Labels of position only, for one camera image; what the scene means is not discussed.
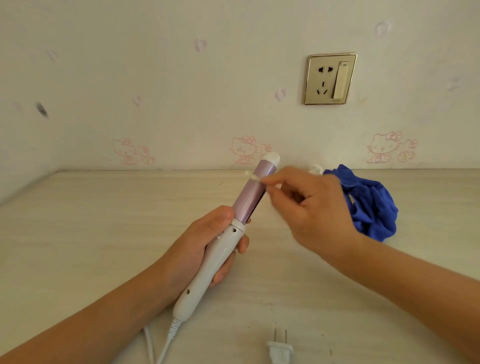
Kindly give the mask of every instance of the electrical outlet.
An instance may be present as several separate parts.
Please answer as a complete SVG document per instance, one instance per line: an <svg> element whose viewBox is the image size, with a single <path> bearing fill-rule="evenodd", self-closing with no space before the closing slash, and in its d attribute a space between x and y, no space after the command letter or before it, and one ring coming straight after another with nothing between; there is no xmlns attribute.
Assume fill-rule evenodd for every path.
<svg viewBox="0 0 480 364"><path fill-rule="evenodd" d="M305 105L343 105L347 102L357 55L319 54L308 58Z"/></svg>

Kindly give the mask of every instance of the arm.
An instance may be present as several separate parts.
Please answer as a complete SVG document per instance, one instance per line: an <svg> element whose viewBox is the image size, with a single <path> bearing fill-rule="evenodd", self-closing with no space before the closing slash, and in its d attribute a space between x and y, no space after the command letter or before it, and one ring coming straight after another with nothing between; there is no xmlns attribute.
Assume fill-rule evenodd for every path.
<svg viewBox="0 0 480 364"><path fill-rule="evenodd" d="M334 175L313 176L287 167L262 181L301 245L480 363L479 281L358 233Z"/></svg>
<svg viewBox="0 0 480 364"><path fill-rule="evenodd" d="M110 363L155 316L187 287L203 259L206 245L233 220L221 206L194 221L152 266L82 311L38 334L0 357L0 364ZM249 239L238 245L244 253ZM214 276L228 274L235 253Z"/></svg>

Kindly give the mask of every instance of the person's right hand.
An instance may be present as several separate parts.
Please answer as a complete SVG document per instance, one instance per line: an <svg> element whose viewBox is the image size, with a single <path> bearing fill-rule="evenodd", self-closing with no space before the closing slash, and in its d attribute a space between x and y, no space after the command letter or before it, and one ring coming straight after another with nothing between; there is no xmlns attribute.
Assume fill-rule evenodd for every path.
<svg viewBox="0 0 480 364"><path fill-rule="evenodd" d="M294 167L262 178L272 205L293 237L322 258L348 252L361 236L353 226L340 181L333 174L312 175Z"/></svg>

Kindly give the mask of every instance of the person's left hand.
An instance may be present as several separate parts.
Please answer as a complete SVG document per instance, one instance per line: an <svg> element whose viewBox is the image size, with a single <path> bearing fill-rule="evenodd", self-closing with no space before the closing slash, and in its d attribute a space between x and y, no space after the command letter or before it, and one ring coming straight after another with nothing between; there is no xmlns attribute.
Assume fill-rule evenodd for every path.
<svg viewBox="0 0 480 364"><path fill-rule="evenodd" d="M234 217L233 209L220 206L202 218L194 221L186 231L172 244L167 252L157 261L159 269L165 274L169 294L173 300L187 288L204 258L205 248L217 235L230 225ZM250 239L244 235L238 245L240 254L246 252ZM214 275L210 286L219 284L230 272L235 260L232 252L222 267Z"/></svg>

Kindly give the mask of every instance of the light wooden tabletop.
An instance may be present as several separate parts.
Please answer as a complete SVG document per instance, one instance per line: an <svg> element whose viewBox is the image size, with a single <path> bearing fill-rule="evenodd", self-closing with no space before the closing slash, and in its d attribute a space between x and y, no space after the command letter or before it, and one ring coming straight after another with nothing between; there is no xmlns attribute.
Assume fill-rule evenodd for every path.
<svg viewBox="0 0 480 364"><path fill-rule="evenodd" d="M400 209L388 244L480 279L480 170L363 170ZM0 206L0 354L161 256L194 219L232 204L243 171L59 172ZM274 327L293 363L463 363L415 319L298 246L264 198L249 251L180 328L166 364L268 364ZM151 324L157 352L171 319ZM143 336L117 363L148 363Z"/></svg>

